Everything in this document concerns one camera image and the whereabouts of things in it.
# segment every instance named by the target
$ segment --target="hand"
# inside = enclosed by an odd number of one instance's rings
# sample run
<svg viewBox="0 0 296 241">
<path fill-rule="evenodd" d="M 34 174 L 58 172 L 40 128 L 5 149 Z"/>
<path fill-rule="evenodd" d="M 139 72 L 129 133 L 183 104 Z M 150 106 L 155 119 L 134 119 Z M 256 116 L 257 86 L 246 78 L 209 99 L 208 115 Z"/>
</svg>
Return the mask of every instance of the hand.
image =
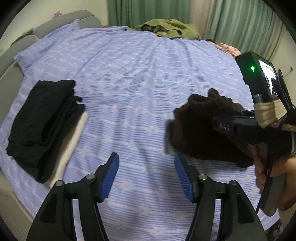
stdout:
<svg viewBox="0 0 296 241">
<path fill-rule="evenodd" d="M 264 189 L 266 175 L 263 172 L 264 164 L 259 157 L 258 147 L 253 149 L 256 185 L 260 190 Z M 280 157 L 274 164 L 270 173 L 271 177 L 279 176 L 287 173 L 286 187 L 284 188 L 277 206 L 281 209 L 288 209 L 296 202 L 296 156 L 284 155 Z"/>
</svg>

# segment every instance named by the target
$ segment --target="green blanket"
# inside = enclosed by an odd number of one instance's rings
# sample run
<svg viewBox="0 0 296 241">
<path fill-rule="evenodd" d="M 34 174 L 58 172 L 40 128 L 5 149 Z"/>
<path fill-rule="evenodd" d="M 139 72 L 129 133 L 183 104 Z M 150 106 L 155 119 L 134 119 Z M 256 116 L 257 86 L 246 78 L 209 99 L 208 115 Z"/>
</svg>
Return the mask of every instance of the green blanket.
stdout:
<svg viewBox="0 0 296 241">
<path fill-rule="evenodd" d="M 189 23 L 184 24 L 176 19 L 152 19 L 144 24 L 141 24 L 135 29 L 126 28 L 127 30 L 151 31 L 160 37 L 168 38 L 183 38 L 196 40 L 200 39 L 196 27 Z"/>
</svg>

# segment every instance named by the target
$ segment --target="metal screw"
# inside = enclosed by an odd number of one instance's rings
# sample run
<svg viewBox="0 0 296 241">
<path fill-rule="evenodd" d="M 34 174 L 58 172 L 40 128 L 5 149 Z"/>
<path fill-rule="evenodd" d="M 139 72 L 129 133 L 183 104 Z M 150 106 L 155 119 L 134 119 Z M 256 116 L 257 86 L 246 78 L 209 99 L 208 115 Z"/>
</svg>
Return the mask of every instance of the metal screw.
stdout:
<svg viewBox="0 0 296 241">
<path fill-rule="evenodd" d="M 198 178 L 201 180 L 207 180 L 207 175 L 206 174 L 199 174 Z"/>
<path fill-rule="evenodd" d="M 88 174 L 88 175 L 86 176 L 86 179 L 88 179 L 88 180 L 93 180 L 95 177 L 96 177 L 96 176 L 95 176 L 94 174 L 90 173 L 90 174 Z"/>
<path fill-rule="evenodd" d="M 62 181 L 62 180 L 58 180 L 57 182 L 56 182 L 56 186 L 57 187 L 60 187 L 60 186 L 62 186 L 64 184 L 64 182 Z"/>
<path fill-rule="evenodd" d="M 233 185 L 233 186 L 235 186 L 235 187 L 237 186 L 237 182 L 235 180 L 231 180 L 230 181 L 230 184 Z"/>
</svg>

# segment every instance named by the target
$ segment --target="bed sheet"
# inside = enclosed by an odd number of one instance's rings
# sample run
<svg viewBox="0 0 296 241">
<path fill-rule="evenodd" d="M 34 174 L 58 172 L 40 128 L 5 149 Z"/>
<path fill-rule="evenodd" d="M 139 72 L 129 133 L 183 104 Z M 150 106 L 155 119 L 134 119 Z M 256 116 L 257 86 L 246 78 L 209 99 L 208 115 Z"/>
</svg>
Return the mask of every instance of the bed sheet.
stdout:
<svg viewBox="0 0 296 241">
<path fill-rule="evenodd" d="M 76 81 L 89 119 L 64 174 L 75 182 L 93 173 L 112 152 L 120 167 L 99 210 L 110 240 L 175 240 L 187 235 L 195 205 L 184 196 L 173 155 L 165 154 L 165 124 L 190 94 L 221 95 L 252 109 L 239 67 L 228 54 L 203 40 L 169 39 L 123 27 L 80 29 L 77 20 L 20 52 L 25 77 L 0 128 L 0 166 L 15 194 L 35 216 L 48 187 L 22 170 L 5 148 L 13 119 L 38 80 Z M 201 173 L 228 183 L 236 179 L 255 207 L 260 198 L 254 167 L 190 159 Z M 77 239 L 83 240 L 78 202 L 73 202 Z M 265 229 L 279 216 L 259 212 Z M 219 224 L 215 213 L 212 240 Z"/>
</svg>

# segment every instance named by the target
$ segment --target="white wall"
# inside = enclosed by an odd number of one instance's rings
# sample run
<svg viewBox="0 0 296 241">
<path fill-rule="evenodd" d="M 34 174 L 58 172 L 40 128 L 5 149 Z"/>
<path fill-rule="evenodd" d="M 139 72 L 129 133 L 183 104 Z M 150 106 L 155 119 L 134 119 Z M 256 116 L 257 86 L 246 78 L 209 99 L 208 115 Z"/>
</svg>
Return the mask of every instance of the white wall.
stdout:
<svg viewBox="0 0 296 241">
<path fill-rule="evenodd" d="M 102 25 L 108 25 L 107 0 L 31 0 L 10 23 L 0 39 L 0 51 L 9 48 L 23 32 L 52 19 L 53 14 L 89 10 Z"/>
<path fill-rule="evenodd" d="M 291 100 L 296 104 L 296 44 L 290 33 L 284 29 L 279 44 L 272 55 L 270 62 L 276 71 L 281 69 L 283 75 L 289 72 L 290 67 L 294 70 L 285 79 Z"/>
</svg>

